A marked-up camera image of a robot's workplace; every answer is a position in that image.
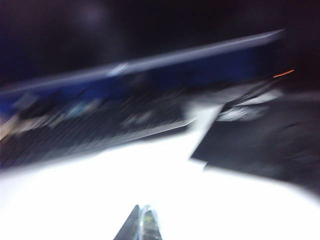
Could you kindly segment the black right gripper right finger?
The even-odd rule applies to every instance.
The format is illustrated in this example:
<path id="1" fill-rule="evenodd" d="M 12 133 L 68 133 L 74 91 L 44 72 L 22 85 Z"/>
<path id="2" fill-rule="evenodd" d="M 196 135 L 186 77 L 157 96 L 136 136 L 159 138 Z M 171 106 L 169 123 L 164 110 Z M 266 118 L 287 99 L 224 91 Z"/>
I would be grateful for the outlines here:
<path id="1" fill-rule="evenodd" d="M 145 205 L 140 213 L 140 239 L 162 240 L 158 224 L 158 216 L 153 207 Z"/>

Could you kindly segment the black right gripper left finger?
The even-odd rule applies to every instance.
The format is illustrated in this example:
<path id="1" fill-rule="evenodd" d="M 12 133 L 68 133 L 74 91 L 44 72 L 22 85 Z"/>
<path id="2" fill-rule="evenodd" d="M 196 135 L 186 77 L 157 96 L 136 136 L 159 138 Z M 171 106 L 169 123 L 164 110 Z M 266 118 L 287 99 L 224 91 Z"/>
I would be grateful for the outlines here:
<path id="1" fill-rule="evenodd" d="M 118 231 L 114 240 L 137 240 L 138 239 L 138 228 L 140 219 L 140 207 L 136 205 L 124 224 Z"/>

